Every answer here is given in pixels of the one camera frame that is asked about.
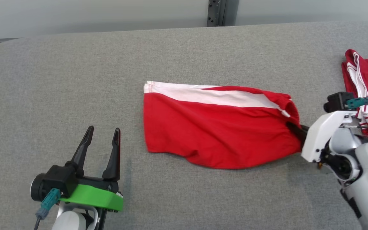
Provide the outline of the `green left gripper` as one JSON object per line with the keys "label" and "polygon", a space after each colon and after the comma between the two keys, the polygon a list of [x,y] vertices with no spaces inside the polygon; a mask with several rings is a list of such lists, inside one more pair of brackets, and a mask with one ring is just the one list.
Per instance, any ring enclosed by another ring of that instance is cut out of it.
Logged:
{"label": "green left gripper", "polygon": [[[65,163],[65,166],[74,168],[77,177],[84,176],[83,166],[87,149],[92,141],[93,132],[94,126],[89,126],[72,159]],[[70,197],[61,197],[61,202],[87,205],[108,211],[118,212],[123,210],[124,200],[118,185],[121,164],[121,130],[119,128],[115,128],[111,145],[111,156],[102,174],[102,179],[93,177],[79,179],[78,185]]]}

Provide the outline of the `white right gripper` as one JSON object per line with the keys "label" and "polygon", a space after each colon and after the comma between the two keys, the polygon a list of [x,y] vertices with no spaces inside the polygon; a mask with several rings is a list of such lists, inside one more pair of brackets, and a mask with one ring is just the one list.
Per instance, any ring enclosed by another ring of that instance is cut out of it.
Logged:
{"label": "white right gripper", "polygon": [[333,154],[343,154],[359,146],[359,139],[349,128],[340,128],[342,124],[351,123],[356,115],[356,111],[335,111],[322,115],[310,128],[292,122],[287,122],[286,126],[304,145],[301,157],[310,163],[318,163],[321,150],[325,149],[327,143]]}

